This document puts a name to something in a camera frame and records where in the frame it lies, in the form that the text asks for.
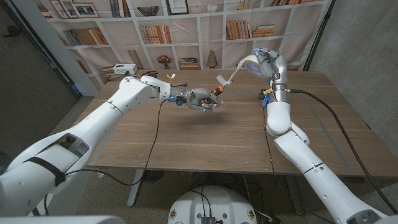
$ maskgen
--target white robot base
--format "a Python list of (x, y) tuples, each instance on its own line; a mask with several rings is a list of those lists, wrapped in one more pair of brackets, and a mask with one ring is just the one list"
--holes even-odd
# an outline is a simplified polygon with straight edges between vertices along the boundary
[[(209, 203), (205, 197), (202, 203), (201, 194), (210, 203), (212, 218)], [(252, 205), (242, 195), (226, 187), (209, 185), (203, 189), (197, 187), (177, 199), (170, 209), (168, 224), (203, 223), (202, 218), (206, 219), (204, 223), (257, 223)]]

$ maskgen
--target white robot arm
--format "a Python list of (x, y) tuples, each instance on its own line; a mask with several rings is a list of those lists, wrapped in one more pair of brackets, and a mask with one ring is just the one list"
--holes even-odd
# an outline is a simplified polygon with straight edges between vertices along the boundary
[(374, 223), (387, 215), (357, 198), (331, 169), (309, 148), (308, 136), (290, 120), (287, 102), (287, 64), (271, 49), (254, 49), (257, 64), (248, 68), (271, 78), (274, 101), (267, 105), (267, 130), (278, 150), (304, 175), (336, 223)]
[(131, 109), (152, 98), (184, 103), (194, 110), (211, 112), (223, 104), (205, 89), (183, 90), (143, 76), (126, 77), (119, 90), (74, 127), (39, 140), (19, 154), (0, 176), (0, 217), (28, 215), (48, 194), (63, 190), (86, 166), (94, 148)]

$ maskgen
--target black wire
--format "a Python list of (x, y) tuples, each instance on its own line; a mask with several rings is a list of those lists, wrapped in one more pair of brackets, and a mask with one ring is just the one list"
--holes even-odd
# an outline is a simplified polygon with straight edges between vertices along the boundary
[(35, 208), (32, 210), (32, 213), (33, 213), (33, 216), (40, 216), (40, 212), (39, 212), (39, 210), (37, 209), (37, 207), (35, 207)]
[(47, 208), (47, 196), (49, 196), (49, 195), (46, 194), (45, 197), (44, 197), (44, 210), (45, 210), (45, 215), (46, 215), (46, 216), (50, 216), (50, 214), (49, 214), (49, 208)]
[[(210, 213), (210, 217), (211, 217), (211, 206), (210, 206), (210, 202), (207, 199), (206, 195), (203, 195), (202, 193), (199, 193), (199, 192), (194, 191), (194, 190), (190, 190), (190, 191), (191, 192), (195, 192), (196, 194), (200, 194), (202, 196), (202, 203), (203, 203), (203, 198), (205, 198), (207, 200), (207, 203), (209, 204), (209, 213)], [(205, 207), (204, 206), (205, 205), (203, 204), (203, 216), (205, 217), (206, 215), (204, 214), (205, 213)]]
[(128, 76), (129, 74), (130, 74), (130, 72), (129, 72), (129, 71), (126, 71), (124, 75), (121, 75), (121, 76), (116, 77), (116, 78), (111, 78), (111, 79), (108, 80), (107, 82), (115, 81), (115, 80), (121, 80), (121, 79), (123, 79), (124, 77)]
[(201, 195), (201, 204), (203, 205), (203, 216), (206, 217), (205, 203), (203, 203), (203, 187), (204, 187), (204, 185), (201, 187), (200, 195)]
[[(281, 191), (286, 195), (286, 197), (293, 203), (293, 199), (292, 199), (292, 198), (289, 196), (289, 194), (282, 188), (282, 185), (279, 183), (278, 178), (277, 178), (276, 175), (275, 175), (274, 163), (273, 163), (273, 161), (272, 161), (271, 148), (269, 147), (268, 136), (267, 136), (266, 111), (265, 111), (265, 109), (262, 109), (262, 110), (263, 110), (262, 113), (264, 114), (264, 134), (266, 135), (267, 147), (268, 147), (268, 151), (269, 151), (269, 157), (270, 157), (270, 160), (271, 160), (272, 173), (273, 173), (273, 176), (275, 177), (275, 181), (278, 183), (278, 186), (279, 186), (280, 190), (281, 190)], [(324, 220), (324, 221), (326, 221), (326, 222), (328, 222), (328, 223), (334, 224), (334, 222), (331, 222), (331, 221), (327, 220), (326, 218), (323, 218), (322, 216), (315, 214), (314, 212), (312, 212), (311, 210), (307, 209), (307, 208), (304, 207), (303, 205), (301, 205), (301, 204), (297, 204), (297, 205), (300, 206), (301, 208), (303, 208), (304, 210), (306, 210), (307, 212), (311, 213), (312, 215), (315, 215), (316, 217), (318, 217), (318, 218), (320, 218), (320, 219), (322, 219), (322, 220)]]
[(123, 185), (125, 185), (125, 186), (133, 186), (133, 185), (138, 184), (140, 181), (142, 181), (142, 179), (143, 179), (144, 176), (145, 176), (145, 171), (147, 170), (147, 166), (148, 166), (150, 154), (152, 153), (152, 150), (154, 149), (154, 146), (155, 146), (155, 143), (156, 143), (156, 139), (157, 139), (157, 134), (158, 134), (158, 132), (159, 132), (160, 109), (162, 108), (163, 103), (166, 102), (166, 101), (168, 101), (168, 100), (162, 101), (162, 103), (161, 103), (160, 106), (159, 106), (159, 113), (157, 114), (157, 127), (156, 127), (155, 140), (154, 140), (154, 143), (152, 144), (152, 147), (150, 148), (149, 155), (148, 155), (148, 160), (147, 160), (147, 162), (146, 162), (146, 164), (145, 164), (145, 168), (144, 168), (144, 171), (143, 171), (143, 173), (142, 173), (142, 176), (141, 176), (141, 178), (140, 178), (139, 180), (137, 180), (137, 182), (132, 183), (132, 184), (127, 184), (127, 183), (124, 183), (124, 182), (118, 180), (117, 178), (115, 178), (114, 176), (112, 176), (111, 174), (109, 174), (109, 173), (107, 173), (107, 172), (104, 172), (104, 171), (101, 171), (101, 170), (96, 170), (96, 169), (78, 169), (78, 170), (74, 170), (74, 171), (71, 171), (71, 172), (67, 172), (66, 174), (64, 174), (64, 176), (67, 176), (67, 175), (69, 175), (69, 174), (76, 173), (76, 172), (81, 172), (81, 171), (99, 172), (100, 174), (107, 175), (108, 177), (114, 179), (114, 180), (117, 181), (118, 183), (123, 184)]
[(358, 163), (360, 164), (360, 166), (361, 166), (363, 172), (365, 173), (366, 177), (368, 178), (368, 180), (370, 181), (370, 183), (373, 185), (373, 187), (376, 189), (376, 191), (379, 193), (379, 195), (380, 195), (380, 197), (383, 199), (383, 201), (384, 201), (384, 202), (388, 205), (388, 207), (390, 207), (390, 209), (394, 212), (394, 214), (398, 214), (398, 211), (396, 210), (396, 208), (394, 208), (394, 206), (390, 203), (390, 201), (388, 201), (387, 197), (381, 192), (380, 188), (379, 188), (379, 187), (376, 185), (376, 183), (373, 181), (373, 179), (372, 179), (370, 173), (368, 172), (368, 170), (366, 169), (365, 165), (363, 164), (361, 158), (359, 157), (358, 153), (356, 152), (356, 150), (355, 150), (355, 148), (354, 148), (354, 146), (353, 146), (353, 143), (351, 143), (351, 140), (349, 139), (349, 137), (348, 137), (348, 135), (347, 135), (345, 129), (343, 128), (343, 125), (341, 124), (340, 120), (338, 119), (338, 117), (337, 117), (336, 113), (333, 111), (333, 109), (332, 109), (329, 105), (327, 105), (323, 100), (319, 99), (317, 96), (315, 96), (315, 95), (313, 95), (313, 94), (311, 94), (311, 93), (309, 93), (309, 92), (307, 92), (307, 91), (291, 89), (290, 92), (291, 92), (291, 93), (304, 93), (304, 94), (306, 94), (306, 95), (308, 95), (308, 96), (311, 96), (312, 98), (316, 99), (319, 103), (321, 103), (323, 106), (325, 106), (325, 107), (331, 112), (331, 114), (332, 114), (333, 117), (335, 118), (335, 120), (336, 120), (338, 126), (340, 127), (341, 132), (344, 134), (344, 137), (346, 138), (349, 147), (351, 148), (351, 150), (352, 150), (352, 152), (353, 152), (353, 154), (354, 154), (356, 160), (357, 160)]

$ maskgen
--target wall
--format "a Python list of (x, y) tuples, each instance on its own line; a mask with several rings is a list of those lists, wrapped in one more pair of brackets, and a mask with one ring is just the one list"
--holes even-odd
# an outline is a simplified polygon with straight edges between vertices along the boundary
[(397, 21), (398, 1), (336, 1), (310, 67), (327, 74), (395, 157)]
[(51, 25), (45, 20), (36, 4), (33, 1), (13, 0), (21, 14), (29, 21), (30, 26), (35, 30), (45, 46), (73, 80), (83, 96), (95, 96), (97, 89), (90, 79), (83, 73), (76, 60), (70, 55)]

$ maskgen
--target black stripe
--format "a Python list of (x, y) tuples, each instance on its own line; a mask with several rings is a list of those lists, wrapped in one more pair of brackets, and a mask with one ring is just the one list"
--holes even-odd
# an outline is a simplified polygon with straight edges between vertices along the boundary
[(33, 163), (36, 163), (36, 164), (48, 169), (55, 176), (55, 186), (58, 186), (62, 182), (66, 181), (66, 178), (65, 178), (63, 172), (61, 172), (53, 164), (51, 164), (39, 157), (31, 157), (30, 159), (26, 160), (25, 162), (33, 162)]
[[(322, 164), (323, 164), (323, 162), (319, 163), (318, 165), (315, 165), (315, 167), (318, 167), (318, 166), (320, 166), (320, 165), (322, 165)], [(305, 171), (303, 174), (305, 174), (306, 172), (308, 172), (308, 171), (312, 170), (313, 168), (314, 168), (314, 167), (311, 167), (311, 169), (309, 169), (309, 170)]]

